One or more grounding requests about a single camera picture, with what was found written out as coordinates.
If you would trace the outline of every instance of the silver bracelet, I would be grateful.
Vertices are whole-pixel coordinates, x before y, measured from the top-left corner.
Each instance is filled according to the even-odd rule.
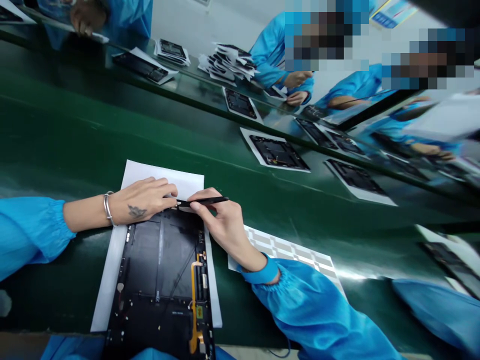
[[[116,227],[114,220],[112,219],[112,214],[110,213],[110,207],[109,207],[109,197],[112,195],[114,192],[113,191],[108,191],[105,195],[103,195],[103,207],[105,208],[105,214],[106,218],[111,221],[111,225],[113,227]]]

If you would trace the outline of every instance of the hand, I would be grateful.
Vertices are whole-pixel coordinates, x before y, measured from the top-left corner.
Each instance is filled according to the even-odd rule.
[[[420,153],[426,156],[435,156],[435,155],[439,155],[442,152],[442,149],[440,148],[440,146],[428,145],[420,142],[414,143],[410,145],[410,147],[412,150],[416,151],[417,153]]]
[[[215,198],[222,196],[214,188],[201,190],[187,200],[193,201],[190,207],[205,222],[208,231],[215,241],[235,259],[244,269],[251,272],[260,271],[267,265],[265,256],[250,244],[244,229],[242,208],[233,201],[224,201],[209,205],[195,202],[198,199]]]
[[[451,151],[441,151],[438,156],[443,160],[443,161],[452,161],[455,160],[456,156],[454,155],[453,152]]]
[[[305,99],[309,97],[308,91],[297,91],[286,98],[288,105],[297,107],[304,103]]]
[[[131,224],[149,220],[153,215],[177,205],[177,187],[166,178],[149,177],[110,195],[108,206],[115,224]]]
[[[415,104],[415,103],[420,103],[424,101],[430,101],[432,98],[430,96],[417,96],[414,97],[412,101],[409,102],[409,104]]]
[[[303,85],[307,79],[312,78],[313,76],[313,71],[294,71],[288,74],[283,82],[283,86],[289,89],[298,88],[300,85]]]
[[[96,0],[78,0],[70,10],[70,21],[77,33],[92,36],[104,26],[107,14]]]

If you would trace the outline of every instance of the hand tattoo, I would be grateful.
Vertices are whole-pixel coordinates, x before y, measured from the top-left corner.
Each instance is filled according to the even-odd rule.
[[[138,219],[145,215],[147,209],[140,209],[137,206],[130,206],[128,205],[130,212],[128,213],[132,218]]]

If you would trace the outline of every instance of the bangle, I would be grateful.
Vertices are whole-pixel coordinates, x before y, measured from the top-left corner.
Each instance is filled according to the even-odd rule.
[[[109,207],[109,197],[112,195],[114,192],[113,191],[108,191],[105,195],[103,195],[103,207],[105,208],[105,214],[106,218],[110,220],[111,225],[113,227],[116,227],[114,220],[112,219],[112,214],[110,213],[110,207]]]
[[[266,257],[265,267],[257,272],[244,272],[241,265],[238,265],[238,272],[243,275],[243,278],[250,284],[267,284],[275,279],[279,273],[277,263],[269,258],[269,256],[262,252]]]

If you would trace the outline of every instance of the elastic cuff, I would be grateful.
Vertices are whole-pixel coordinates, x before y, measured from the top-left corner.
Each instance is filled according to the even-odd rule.
[[[269,258],[267,254],[262,252],[266,257],[267,262],[265,267],[257,272],[244,272],[241,265],[238,265],[238,271],[243,275],[243,278],[250,284],[266,284],[275,279],[279,273],[279,266],[275,261]]]

